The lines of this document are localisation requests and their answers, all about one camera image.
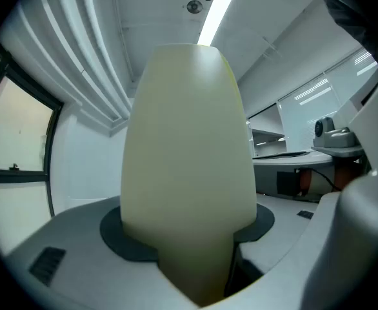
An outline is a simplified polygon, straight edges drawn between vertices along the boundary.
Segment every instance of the fluorescent light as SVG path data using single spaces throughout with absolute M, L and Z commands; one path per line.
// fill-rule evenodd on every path
M 305 95 L 313 92 L 316 88 L 320 87 L 321 85 L 324 85 L 328 82 L 328 80 L 325 78 L 323 80 L 321 80 L 318 84 L 316 84 L 314 87 L 311 87 L 309 90 L 306 90 L 305 92 L 299 94 L 298 96 L 294 97 L 295 100 L 299 100 L 301 98 L 303 98 Z
M 308 103 L 308 102 L 310 102 L 310 101 L 312 101 L 312 100 L 318 98 L 319 96 L 322 96 L 323 94 L 325 94 L 325 93 L 327 93 L 327 92 L 329 92 L 329 91 L 331 91 L 331 87 L 328 87 L 328 88 L 326 88 L 326 89 L 320 91 L 320 93 L 316 93 L 316 95 L 314 95 L 314 96 L 312 96 L 312 97 L 310 97 L 310 98 L 308 98 L 308 99 L 306 99 L 306 100 L 300 102 L 299 104 L 302 106 L 302 105 L 304 105 L 305 103 Z
M 357 72 L 357 76 L 364 74 L 364 72 L 369 71 L 371 68 L 375 67 L 378 63 L 373 62 L 370 65 L 367 65 L 365 68 L 361 69 L 360 71 Z
M 232 0 L 214 0 L 204 22 L 198 45 L 210 46 Z
M 364 61 L 367 57 L 370 57 L 370 56 L 371 56 L 371 53 L 367 52 L 361 55 L 360 57 L 358 57 L 357 59 L 355 59 L 354 63 L 357 65 L 358 63 Z

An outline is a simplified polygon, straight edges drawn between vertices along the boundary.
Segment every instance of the cream-colored object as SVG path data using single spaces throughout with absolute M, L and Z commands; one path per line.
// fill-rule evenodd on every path
M 256 217 L 241 97 L 214 47 L 156 48 L 124 147 L 124 229 L 159 251 L 162 272 L 199 305 L 223 298 L 233 233 Z

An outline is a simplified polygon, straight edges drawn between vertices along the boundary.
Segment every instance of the window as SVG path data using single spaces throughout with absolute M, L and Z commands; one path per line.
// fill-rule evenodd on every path
M 277 102 L 288 152 L 310 149 L 315 122 L 333 117 L 378 69 L 365 49 L 343 59 L 309 83 Z
M 332 117 L 339 102 L 328 79 L 322 75 L 293 91 L 278 102 L 288 152 L 310 149 L 315 122 Z
M 50 158 L 63 104 L 0 46 L 0 251 L 54 216 Z

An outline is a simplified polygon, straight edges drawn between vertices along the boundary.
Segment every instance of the window frame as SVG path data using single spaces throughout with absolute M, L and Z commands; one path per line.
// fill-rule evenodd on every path
M 0 183 L 34 183 L 45 181 L 48 208 L 51 217 L 54 217 L 52 191 L 50 185 L 50 168 L 52 158 L 52 145 L 57 122 L 63 103 L 45 90 L 38 82 L 31 78 L 0 44 L 0 82 L 4 77 L 9 78 L 27 94 L 38 102 L 50 108 L 53 112 L 47 126 L 45 158 L 42 171 L 3 170 L 0 169 Z

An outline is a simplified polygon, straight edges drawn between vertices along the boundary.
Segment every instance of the vent grille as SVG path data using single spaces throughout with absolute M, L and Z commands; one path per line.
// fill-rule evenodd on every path
M 46 286 L 50 285 L 53 276 L 66 251 L 63 249 L 47 247 L 44 248 L 39 257 L 35 260 L 30 268 L 30 273 Z
M 300 212 L 297 213 L 297 215 L 303 218 L 308 218 L 310 220 L 313 216 L 313 212 L 301 210 Z

